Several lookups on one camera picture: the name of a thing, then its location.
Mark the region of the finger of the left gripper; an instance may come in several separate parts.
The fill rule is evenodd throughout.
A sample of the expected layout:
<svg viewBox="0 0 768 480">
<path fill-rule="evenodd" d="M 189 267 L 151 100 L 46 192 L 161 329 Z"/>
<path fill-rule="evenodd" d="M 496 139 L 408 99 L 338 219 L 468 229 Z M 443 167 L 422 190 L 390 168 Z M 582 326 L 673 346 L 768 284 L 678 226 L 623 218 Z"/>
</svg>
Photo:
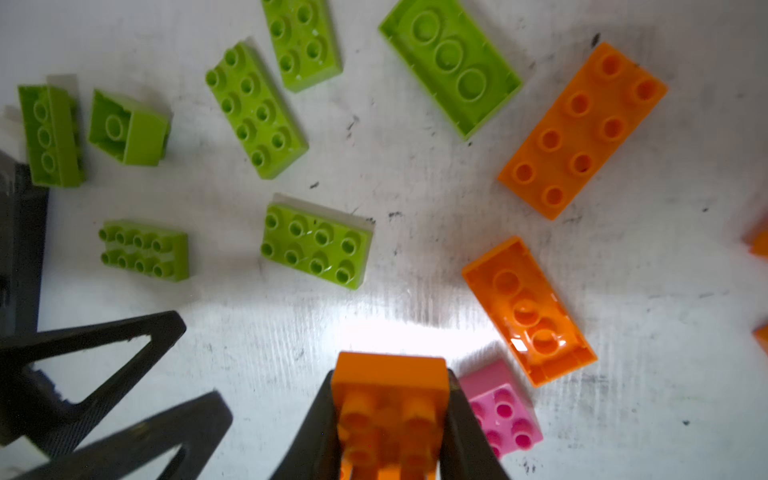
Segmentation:
<svg viewBox="0 0 768 480">
<path fill-rule="evenodd" d="M 185 331 L 165 311 L 2 338 L 2 446 L 79 446 Z"/>
<path fill-rule="evenodd" d="M 21 474 L 21 479 L 122 479 L 169 450 L 176 455 L 159 477 L 196 479 L 233 416 L 211 391 L 165 410 L 80 450 Z"/>
</svg>

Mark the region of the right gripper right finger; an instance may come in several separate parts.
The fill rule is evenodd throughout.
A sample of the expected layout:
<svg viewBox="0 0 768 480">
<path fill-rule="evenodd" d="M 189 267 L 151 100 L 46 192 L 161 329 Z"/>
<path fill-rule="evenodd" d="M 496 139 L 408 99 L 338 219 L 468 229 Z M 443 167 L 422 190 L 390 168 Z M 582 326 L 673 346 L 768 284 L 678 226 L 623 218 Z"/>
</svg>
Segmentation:
<svg viewBox="0 0 768 480">
<path fill-rule="evenodd" d="M 493 454 L 456 375 L 451 369 L 447 372 L 449 402 L 439 456 L 440 478 L 509 480 L 510 477 Z"/>
</svg>

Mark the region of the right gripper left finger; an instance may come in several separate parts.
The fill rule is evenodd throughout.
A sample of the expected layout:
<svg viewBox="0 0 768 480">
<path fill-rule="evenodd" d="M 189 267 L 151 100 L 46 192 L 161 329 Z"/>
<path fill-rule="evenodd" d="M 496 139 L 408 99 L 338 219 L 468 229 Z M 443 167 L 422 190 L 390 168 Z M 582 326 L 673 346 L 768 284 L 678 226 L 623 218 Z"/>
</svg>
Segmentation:
<svg viewBox="0 0 768 480">
<path fill-rule="evenodd" d="M 342 449 L 338 438 L 330 370 L 272 480 L 336 480 Z"/>
</svg>

